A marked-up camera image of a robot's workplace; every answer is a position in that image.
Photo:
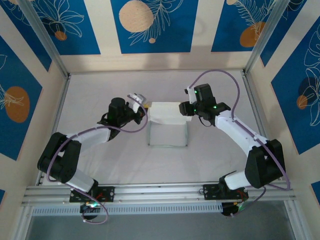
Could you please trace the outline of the white paper box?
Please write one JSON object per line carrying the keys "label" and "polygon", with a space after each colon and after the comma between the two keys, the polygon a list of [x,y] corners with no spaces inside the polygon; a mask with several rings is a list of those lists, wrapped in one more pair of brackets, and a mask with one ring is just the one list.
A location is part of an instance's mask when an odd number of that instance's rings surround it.
{"label": "white paper box", "polygon": [[179,102],[152,102],[148,109],[147,144],[153,147],[188,146],[191,116],[180,113]]}

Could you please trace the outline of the black controller board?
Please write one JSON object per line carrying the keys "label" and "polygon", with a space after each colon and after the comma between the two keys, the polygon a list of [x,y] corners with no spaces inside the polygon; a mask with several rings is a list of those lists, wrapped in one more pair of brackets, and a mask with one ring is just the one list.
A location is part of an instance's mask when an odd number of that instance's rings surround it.
{"label": "black controller board", "polygon": [[79,212],[84,222],[91,221],[97,217],[93,213],[97,213],[101,205],[97,202],[85,202],[80,205]]}
{"label": "black controller board", "polygon": [[245,202],[223,202],[222,215],[225,217],[234,217],[240,214],[246,208]]}

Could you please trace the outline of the aluminium side rail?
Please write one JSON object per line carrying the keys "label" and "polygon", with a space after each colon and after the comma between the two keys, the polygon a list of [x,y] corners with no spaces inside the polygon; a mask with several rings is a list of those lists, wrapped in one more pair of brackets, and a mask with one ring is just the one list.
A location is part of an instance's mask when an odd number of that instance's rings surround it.
{"label": "aluminium side rail", "polygon": [[[62,93],[61,93],[61,97],[60,97],[58,108],[57,108],[57,111],[56,111],[56,114],[55,114],[55,118],[54,118],[52,130],[51,130],[51,134],[54,134],[58,129],[58,125],[59,125],[59,121],[60,121],[60,118],[61,118],[64,102],[65,102],[65,99],[66,99],[66,96],[67,96],[67,92],[68,92],[68,88],[69,88],[69,85],[70,85],[70,79],[71,79],[71,76],[69,75],[68,79],[66,80],[66,82],[64,84],[64,87],[63,87],[63,90],[62,90]],[[38,174],[37,174],[37,177],[36,177],[35,186],[41,185],[42,181],[43,181],[43,174],[39,170]]]}
{"label": "aluminium side rail", "polygon": [[241,75],[258,127],[258,133],[252,137],[257,146],[249,148],[244,173],[253,187],[260,188],[281,178],[286,172],[283,148],[278,140],[265,139],[266,130],[259,110],[260,101],[256,99],[255,88],[250,80],[244,73]]}

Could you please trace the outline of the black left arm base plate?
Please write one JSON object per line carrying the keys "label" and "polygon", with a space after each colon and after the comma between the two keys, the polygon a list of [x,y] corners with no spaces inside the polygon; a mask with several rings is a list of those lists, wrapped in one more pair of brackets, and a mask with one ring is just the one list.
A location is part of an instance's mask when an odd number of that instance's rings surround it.
{"label": "black left arm base plate", "polygon": [[[115,187],[114,186],[96,186],[91,189],[87,194],[101,203],[113,202],[115,197]],[[70,193],[69,202],[70,203],[85,203],[92,202],[93,200],[76,190]]]}

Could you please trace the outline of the long aluminium base rail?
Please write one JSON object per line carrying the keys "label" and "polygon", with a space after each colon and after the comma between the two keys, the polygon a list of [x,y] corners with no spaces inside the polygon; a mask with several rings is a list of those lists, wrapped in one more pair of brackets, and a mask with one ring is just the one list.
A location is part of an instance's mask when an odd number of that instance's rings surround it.
{"label": "long aluminium base rail", "polygon": [[[203,185],[215,182],[113,184],[113,204],[171,204],[204,202]],[[65,185],[28,186],[22,206],[68,205],[71,190]]]}

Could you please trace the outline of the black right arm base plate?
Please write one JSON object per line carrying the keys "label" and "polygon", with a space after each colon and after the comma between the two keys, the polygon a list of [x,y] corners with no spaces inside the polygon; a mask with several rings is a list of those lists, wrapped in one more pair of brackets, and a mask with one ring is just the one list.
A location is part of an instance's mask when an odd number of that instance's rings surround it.
{"label": "black right arm base plate", "polygon": [[203,194],[205,200],[242,200],[249,198],[245,188],[241,187],[235,190],[229,189],[225,184],[204,184]]}

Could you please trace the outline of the aluminium frame post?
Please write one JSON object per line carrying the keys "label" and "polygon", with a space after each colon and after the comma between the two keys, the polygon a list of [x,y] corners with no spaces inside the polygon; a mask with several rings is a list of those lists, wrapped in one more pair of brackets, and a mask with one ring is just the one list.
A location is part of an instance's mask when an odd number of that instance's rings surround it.
{"label": "aluminium frame post", "polygon": [[28,0],[16,0],[21,11],[23,12],[25,18],[28,20],[30,26],[32,27],[33,31],[35,32],[37,38],[43,45],[44,49],[50,56],[51,60],[56,64],[58,70],[60,71],[61,75],[68,80],[69,73],[67,71],[66,66],[64,65],[60,54],[54,45],[51,37],[49,36],[45,26],[43,25],[42,21],[40,20],[36,10],[33,8],[32,4]]}
{"label": "aluminium frame post", "polygon": [[267,66],[306,2],[307,0],[270,0],[270,13],[266,15],[264,29],[244,67],[245,76],[249,75],[258,60],[263,67]]}

